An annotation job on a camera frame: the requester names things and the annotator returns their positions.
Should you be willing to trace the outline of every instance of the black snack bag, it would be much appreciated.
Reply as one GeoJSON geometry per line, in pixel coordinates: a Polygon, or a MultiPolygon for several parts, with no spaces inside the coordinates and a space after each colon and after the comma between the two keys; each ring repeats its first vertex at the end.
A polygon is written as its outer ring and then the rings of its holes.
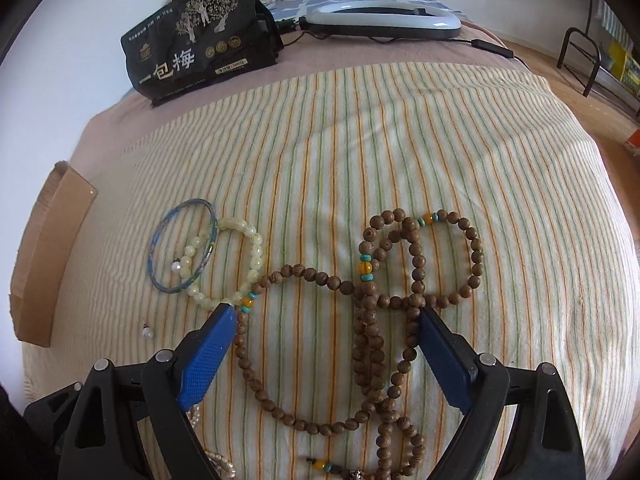
{"type": "Polygon", "coordinates": [[[260,0],[174,0],[120,43],[133,88],[155,105],[271,66],[283,48],[260,0]]]}

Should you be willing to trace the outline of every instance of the cardboard box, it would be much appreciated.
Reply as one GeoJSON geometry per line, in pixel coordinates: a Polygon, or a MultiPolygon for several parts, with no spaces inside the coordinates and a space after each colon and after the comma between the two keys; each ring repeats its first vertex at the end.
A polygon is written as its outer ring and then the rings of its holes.
{"type": "Polygon", "coordinates": [[[48,347],[58,289],[71,248],[97,191],[68,162],[47,177],[22,234],[9,304],[20,341],[48,347]]]}

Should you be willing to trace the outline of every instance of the blue bangle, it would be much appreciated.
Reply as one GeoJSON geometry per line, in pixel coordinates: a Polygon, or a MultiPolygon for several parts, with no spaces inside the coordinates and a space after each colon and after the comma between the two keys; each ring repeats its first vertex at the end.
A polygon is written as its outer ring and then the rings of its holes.
{"type": "Polygon", "coordinates": [[[171,211],[169,211],[161,220],[161,222],[158,224],[158,227],[156,227],[156,230],[154,231],[154,234],[151,237],[151,243],[149,245],[149,252],[146,258],[146,273],[148,274],[149,279],[151,280],[151,283],[153,283],[153,286],[158,290],[160,290],[161,292],[165,292],[166,294],[177,294],[181,290],[184,290],[189,285],[191,285],[191,283],[195,282],[198,279],[198,277],[201,275],[205,266],[209,263],[211,253],[213,252],[213,244],[216,241],[217,235],[218,235],[218,219],[216,218],[216,213],[211,203],[207,202],[203,198],[191,198],[189,200],[185,200],[181,204],[178,204],[176,207],[171,209],[171,211]],[[210,215],[209,229],[211,234],[209,235],[209,240],[207,241],[207,245],[204,247],[205,253],[202,256],[202,260],[200,261],[200,264],[198,265],[198,267],[193,271],[193,274],[189,278],[187,278],[185,281],[181,282],[177,286],[172,286],[172,287],[161,285],[158,282],[158,280],[156,280],[156,272],[154,270],[154,253],[156,252],[156,245],[158,244],[160,235],[169,225],[169,222],[174,218],[174,216],[176,216],[181,209],[184,209],[190,205],[203,205],[209,210],[209,215],[210,215]]]}

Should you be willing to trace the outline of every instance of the wooden floor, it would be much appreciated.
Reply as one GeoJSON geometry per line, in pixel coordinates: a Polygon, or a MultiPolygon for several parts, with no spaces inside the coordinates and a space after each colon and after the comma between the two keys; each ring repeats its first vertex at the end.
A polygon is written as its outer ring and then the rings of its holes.
{"type": "Polygon", "coordinates": [[[583,97],[583,88],[566,70],[556,68],[556,60],[530,48],[505,41],[535,74],[545,77],[553,92],[564,101],[593,137],[609,178],[620,199],[636,242],[640,245],[640,157],[633,158],[623,146],[624,141],[640,124],[607,100],[591,92],[583,97]]]}

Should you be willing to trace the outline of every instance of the bed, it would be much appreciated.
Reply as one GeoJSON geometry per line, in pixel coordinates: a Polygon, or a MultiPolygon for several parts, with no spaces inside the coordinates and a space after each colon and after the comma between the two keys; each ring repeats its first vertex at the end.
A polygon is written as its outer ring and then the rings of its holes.
{"type": "MultiPolygon", "coordinates": [[[[461,37],[499,43],[471,22],[461,37]]],[[[65,271],[51,347],[24,346],[30,399],[81,380],[101,357],[148,360],[202,325],[204,310],[182,294],[160,294],[145,274],[150,234],[184,199],[202,196],[219,215],[252,222],[269,272],[301,262],[343,279],[354,275],[370,216],[448,208],[478,226],[486,272],[443,319],[504,364],[555,363],[588,478],[606,478],[615,464],[638,388],[632,237],[596,145],[519,61],[465,44],[304,37],[273,67],[158,108],[127,95],[90,121],[71,164],[99,196],[65,271]],[[142,339],[144,324],[153,340],[142,339]]],[[[184,222],[172,232],[164,256],[193,229],[184,222]]],[[[423,238],[427,288],[456,287],[469,267],[462,242],[444,231],[423,238]]],[[[380,283],[405,294],[408,255],[392,256],[380,283]]],[[[201,289],[217,297],[236,290],[248,258],[247,244],[221,235],[201,289]]],[[[393,362],[402,350],[394,314],[382,320],[393,362]]],[[[270,290],[252,313],[249,352],[271,398],[306,420],[350,416],[362,400],[346,365],[351,322],[349,302],[326,290],[270,290]]],[[[425,478],[460,414],[420,360],[410,377],[399,409],[426,437],[425,478]]],[[[376,464],[377,424],[331,439],[276,424],[230,356],[202,417],[201,442],[229,457],[238,478],[318,478],[305,456],[376,464]]],[[[507,410],[481,478],[493,477],[512,418],[507,410]]],[[[166,478],[146,424],[142,435],[154,472],[166,478]]],[[[399,462],[406,448],[392,452],[399,462]]]]}

